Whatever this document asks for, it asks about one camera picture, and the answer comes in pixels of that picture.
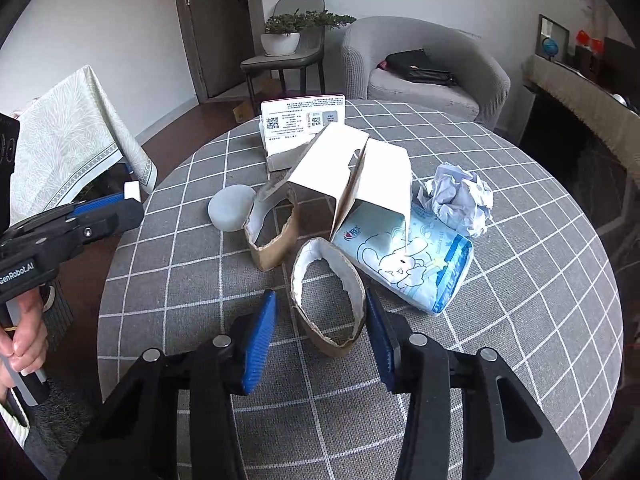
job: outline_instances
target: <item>blue globe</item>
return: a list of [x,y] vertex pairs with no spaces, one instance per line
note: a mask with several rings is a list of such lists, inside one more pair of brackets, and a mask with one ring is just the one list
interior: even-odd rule
[[549,57],[556,56],[558,54],[558,51],[559,51],[558,44],[556,43],[556,40],[554,40],[553,38],[545,38],[542,41],[542,50]]

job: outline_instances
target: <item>green foliage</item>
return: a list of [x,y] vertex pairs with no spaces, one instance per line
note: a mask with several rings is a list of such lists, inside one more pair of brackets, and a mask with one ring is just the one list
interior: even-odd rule
[[353,16],[340,16],[326,10],[322,12],[308,10],[300,14],[298,9],[293,14],[271,16],[264,26],[264,32],[265,34],[292,34],[313,27],[344,27],[355,21]]

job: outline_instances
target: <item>dark brown door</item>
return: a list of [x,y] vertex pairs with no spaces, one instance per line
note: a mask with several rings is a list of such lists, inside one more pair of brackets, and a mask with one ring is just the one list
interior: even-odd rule
[[[190,65],[197,72],[208,97],[214,97],[244,81],[240,63],[254,55],[248,0],[177,0],[184,5],[181,15]],[[185,20],[190,21],[190,38],[185,35]]]

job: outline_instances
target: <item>round table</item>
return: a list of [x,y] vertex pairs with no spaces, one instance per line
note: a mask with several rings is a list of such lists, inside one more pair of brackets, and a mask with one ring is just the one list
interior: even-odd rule
[[[430,317],[386,290],[382,301],[446,348],[497,349],[581,467],[609,415],[622,360],[616,283],[583,212],[529,156],[478,124],[376,101],[348,103],[346,117],[346,124],[407,149],[414,192],[418,180],[445,161],[477,171],[495,190],[494,223],[473,240],[465,284],[443,315]],[[408,398],[387,393],[368,337],[344,358],[321,354],[290,315],[295,251],[281,267],[260,272],[242,231],[221,237],[209,222],[207,203],[222,187],[257,189],[267,179],[253,120],[203,146],[152,193],[140,229],[122,237],[104,287],[98,325],[103,395],[145,349],[194,349],[257,308],[263,290],[273,288],[280,314],[263,380],[250,396],[234,397],[248,477],[391,479]],[[300,247],[311,236],[328,235],[332,213],[324,196],[298,199]],[[286,221],[287,208],[273,218],[265,240],[274,236],[276,222]],[[343,303],[337,277],[317,264],[305,277],[303,301],[310,310]],[[339,316],[318,323],[332,330]],[[190,478],[186,394],[178,407],[177,445],[181,475]],[[462,474],[460,399],[452,390],[450,478]]]

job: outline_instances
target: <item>metal bolt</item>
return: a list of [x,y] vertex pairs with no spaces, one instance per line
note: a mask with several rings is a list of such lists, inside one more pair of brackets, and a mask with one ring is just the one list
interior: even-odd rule
[[158,361],[160,358],[160,351],[157,348],[150,348],[149,350],[145,350],[145,353],[142,354],[142,358],[147,363],[153,363]]
[[409,336],[409,343],[414,346],[425,346],[429,339],[424,334],[414,333]]
[[217,335],[213,338],[213,346],[217,348],[226,348],[231,344],[231,338],[228,335]]
[[493,348],[483,348],[480,351],[480,357],[485,361],[495,361],[498,358],[498,352],[496,352]]

